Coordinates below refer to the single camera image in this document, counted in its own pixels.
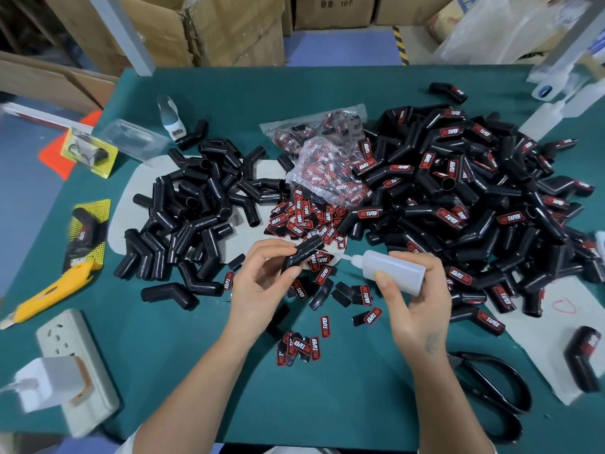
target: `person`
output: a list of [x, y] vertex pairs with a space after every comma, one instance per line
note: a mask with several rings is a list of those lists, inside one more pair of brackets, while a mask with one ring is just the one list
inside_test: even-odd
[[[256, 242], [233, 281], [231, 311], [222, 335], [187, 377], [121, 448], [134, 454], [206, 454], [247, 352], [265, 330], [300, 267], [279, 273], [292, 242]], [[390, 252], [425, 266], [419, 297], [409, 306], [389, 275], [374, 278], [386, 301], [393, 339], [412, 369], [422, 454], [493, 454], [447, 359], [451, 297], [441, 260], [428, 253]]]

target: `forearm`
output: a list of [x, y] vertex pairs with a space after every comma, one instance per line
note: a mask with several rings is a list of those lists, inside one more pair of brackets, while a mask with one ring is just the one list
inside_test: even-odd
[[210, 452], [246, 355], [245, 347], [223, 333], [140, 427], [134, 454]]
[[421, 454], [493, 454], [445, 353], [412, 368]]

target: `hand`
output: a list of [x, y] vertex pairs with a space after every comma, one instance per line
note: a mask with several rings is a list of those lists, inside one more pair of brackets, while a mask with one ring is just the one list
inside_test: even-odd
[[429, 253], [389, 252], [389, 256], [427, 268], [420, 296], [406, 306], [393, 279], [382, 271], [374, 278], [389, 308], [393, 339], [408, 364], [414, 368], [441, 361], [450, 324], [451, 296], [441, 260]]
[[252, 246], [233, 280], [227, 335], [252, 347], [301, 272], [299, 266], [293, 266], [279, 274], [284, 257], [296, 251], [293, 242], [281, 239], [260, 240]]

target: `white mat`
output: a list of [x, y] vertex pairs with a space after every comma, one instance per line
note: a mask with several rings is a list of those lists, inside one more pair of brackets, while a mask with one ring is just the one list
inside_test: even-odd
[[[514, 298], [516, 311], [501, 314], [488, 300], [486, 306], [522, 348], [549, 382], [552, 391], [570, 405], [582, 391], [575, 384], [563, 351], [573, 333], [582, 325], [605, 335], [605, 309], [576, 276], [563, 277], [546, 287], [541, 318], [525, 315], [521, 298]], [[599, 344], [591, 365], [597, 376], [605, 373], [605, 341]]]
[[[126, 254], [126, 242], [124, 240], [124, 231], [134, 228], [141, 229], [147, 222], [147, 209], [138, 206], [132, 202], [135, 194], [145, 194], [151, 197], [153, 183], [157, 177], [174, 172], [177, 168], [169, 156], [158, 156], [141, 164], [132, 173], [118, 202], [116, 211], [110, 222], [107, 233], [107, 242], [110, 248], [120, 255]], [[255, 178], [283, 178], [284, 170], [277, 161], [263, 159], [256, 163]], [[261, 218], [261, 224], [255, 228], [250, 228], [246, 221], [246, 215], [240, 207], [233, 207], [233, 215], [228, 223], [233, 226], [232, 236], [222, 240], [219, 248], [222, 255], [222, 263], [228, 263], [241, 253], [247, 253], [257, 240], [271, 238], [264, 233], [268, 225], [268, 218], [275, 205], [256, 205], [258, 216]], [[334, 242], [324, 249], [332, 255], [343, 253], [338, 250], [337, 243]], [[330, 262], [330, 266], [335, 265], [339, 257], [335, 257]]]

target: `orange object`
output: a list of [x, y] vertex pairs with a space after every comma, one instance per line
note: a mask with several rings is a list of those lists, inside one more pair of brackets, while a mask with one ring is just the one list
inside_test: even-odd
[[[95, 127], [102, 114], [102, 111], [93, 111], [84, 118], [80, 119], [80, 122], [82, 124]], [[61, 147], [63, 147], [66, 136], [67, 131], [55, 138], [38, 153], [38, 159], [57, 172], [63, 180], [67, 180], [69, 178], [74, 165], [76, 165], [69, 159], [65, 159], [63, 156], [61, 156]]]

